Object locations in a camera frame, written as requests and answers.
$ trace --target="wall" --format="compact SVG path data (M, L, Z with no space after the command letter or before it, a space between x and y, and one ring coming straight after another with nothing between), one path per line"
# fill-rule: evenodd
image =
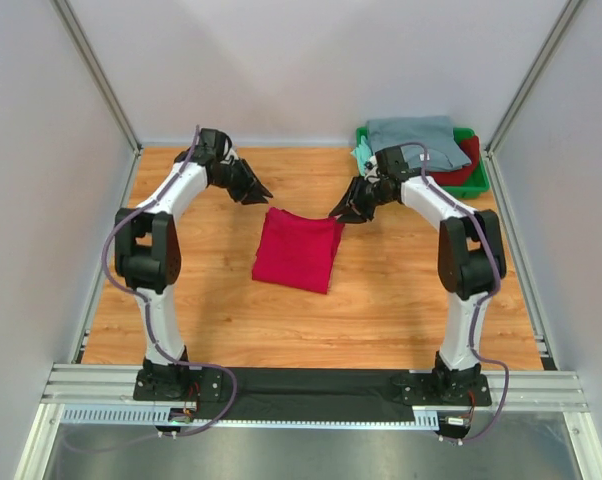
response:
M568 32L498 152L553 352L602 439L602 0Z
M0 479L68 360L130 160L51 4L0 0Z
M489 140L565 0L71 0L144 142L344 144L449 114Z

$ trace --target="blue-gray cloth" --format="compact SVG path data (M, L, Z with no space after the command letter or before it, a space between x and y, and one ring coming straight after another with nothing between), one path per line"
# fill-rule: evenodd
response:
M450 117L381 118L369 120L367 127L374 153L405 142L421 142L428 147L430 172L452 172L471 163L454 141ZM421 147L406 146L401 151L410 168L421 168Z

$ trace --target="metal frame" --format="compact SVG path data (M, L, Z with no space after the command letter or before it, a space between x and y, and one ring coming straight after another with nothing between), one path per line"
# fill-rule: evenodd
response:
M142 145L136 137L120 103L95 57L92 48L81 26L68 4L68 0L51 0L64 23L72 41L83 58L105 102L112 111L123 134L128 139L135 152L134 161L121 204L127 203L134 184L136 169L141 155ZM501 120L495 134L488 144L486 166L492 182L493 191L501 212L506 235L517 273L525 297L526 306L538 340L546 339L543 326L545 312L538 302L538 294L529 273L529 262L525 251L519 244L516 235L516 224L511 214L511 205L507 192L503 189L501 175L498 169L495 152L505 138L508 130L518 116L523 104L545 70L561 39L565 36L570 24L585 3L585 0L568 0L566 5L537 55L525 80L517 91L506 114ZM81 345L86 337L98 300L103 287L103 275L96 271L93 274L93 289L91 297L83 313L83 328L76 341L74 359L80 355ZM16 478L43 478L45 467L52 451L52 444L62 419L65 405L110 405L121 409L133 409L140 402L132 401L132 391L136 379L137 366L87 366L87 365L54 365L47 386L43 393L41 404L24 449ZM493 394L492 407L482 410L493 410L503 391L504 376L501 372L486 372ZM174 403L166 402L151 404L168 407ZM415 407L427 411L444 411L446 407ZM511 412L562 412L570 435L576 458L584 478L602 479L602 450L597 437L588 405L585 400L579 379L574 372L540 371L512 372L510 391L505 409ZM255 422L257 427L263 427L262 422Z

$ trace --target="dark red cloth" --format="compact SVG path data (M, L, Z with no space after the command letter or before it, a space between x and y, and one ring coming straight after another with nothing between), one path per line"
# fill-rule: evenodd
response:
M328 293L344 225L271 208L265 215L252 279Z
M454 172L430 172L434 181L443 187L460 187L468 181L472 172L479 166L481 160L481 145L476 135L459 142L459 148L463 150L470 159L470 165L466 165Z

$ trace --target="wooden table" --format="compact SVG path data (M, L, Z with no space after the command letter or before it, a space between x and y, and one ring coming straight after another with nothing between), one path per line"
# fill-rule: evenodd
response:
M148 148L130 200L165 178L182 149ZM242 148L272 206L322 218L356 174L343 148ZM490 194L469 201L496 210ZM191 361L249 367L431 368L447 316L436 271L436 231L399 204L373 222L346 226L328 295L253 281L269 206L234 204L208 188L178 225L183 255L176 310ZM84 363L140 364L145 351L135 301L106 285ZM539 370L532 328L508 254L508 275L486 316L481 352L515 370Z

